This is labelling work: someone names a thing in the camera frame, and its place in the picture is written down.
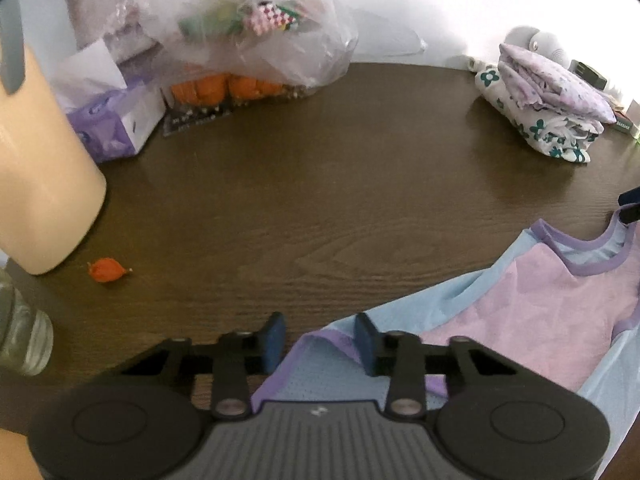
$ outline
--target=purple tissue box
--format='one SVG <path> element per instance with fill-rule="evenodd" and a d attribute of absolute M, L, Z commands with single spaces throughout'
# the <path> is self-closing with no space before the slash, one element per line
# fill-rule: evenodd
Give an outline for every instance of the purple tissue box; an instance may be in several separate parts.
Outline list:
<path fill-rule="evenodd" d="M 137 155 L 165 112 L 160 90 L 139 82 L 66 115 L 97 162 Z"/>

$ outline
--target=dark brown tabletop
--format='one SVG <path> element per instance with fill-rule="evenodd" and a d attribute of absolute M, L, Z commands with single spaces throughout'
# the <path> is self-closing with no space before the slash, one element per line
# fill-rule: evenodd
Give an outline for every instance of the dark brown tabletop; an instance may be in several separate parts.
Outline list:
<path fill-rule="evenodd" d="M 597 236 L 640 185 L 640 148 L 607 131 L 579 166 L 534 152 L 473 76 L 356 64 L 289 104 L 260 104 L 102 166 L 109 192 L 78 249 L 10 273 L 55 325 L 39 377 L 2 374 L 0 426 L 25 431 L 53 393 L 167 336 L 212 342 L 273 310 L 289 339 L 490 266 L 542 217 Z M 133 273 L 99 285 L 87 263 Z M 632 430 L 606 479 L 637 479 Z"/>

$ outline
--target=red and white checkered item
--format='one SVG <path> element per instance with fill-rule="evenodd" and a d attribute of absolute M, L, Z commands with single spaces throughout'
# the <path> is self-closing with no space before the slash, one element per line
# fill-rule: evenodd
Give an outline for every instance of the red and white checkered item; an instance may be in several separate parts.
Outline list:
<path fill-rule="evenodd" d="M 251 30 L 261 36 L 271 30 L 287 30 L 296 19 L 276 4 L 268 3 L 257 6 L 247 21 Z"/>

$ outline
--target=stack of folded clothes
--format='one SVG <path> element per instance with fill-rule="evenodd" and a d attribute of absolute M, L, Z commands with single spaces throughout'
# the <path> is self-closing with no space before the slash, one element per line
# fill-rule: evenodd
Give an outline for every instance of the stack of folded clothes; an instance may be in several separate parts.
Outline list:
<path fill-rule="evenodd" d="M 492 65 L 470 59 L 476 86 L 529 146 L 569 162 L 589 162 L 602 123 L 616 118 L 604 96 L 558 63 L 519 46 L 500 45 Z"/>

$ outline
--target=transparent glass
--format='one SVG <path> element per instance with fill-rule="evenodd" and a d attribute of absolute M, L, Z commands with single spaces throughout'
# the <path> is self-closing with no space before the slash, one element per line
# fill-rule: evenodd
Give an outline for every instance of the transparent glass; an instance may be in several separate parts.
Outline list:
<path fill-rule="evenodd" d="M 30 307 L 11 277 L 0 269 L 0 367 L 37 375 L 49 362 L 52 346 L 49 316 Z"/>

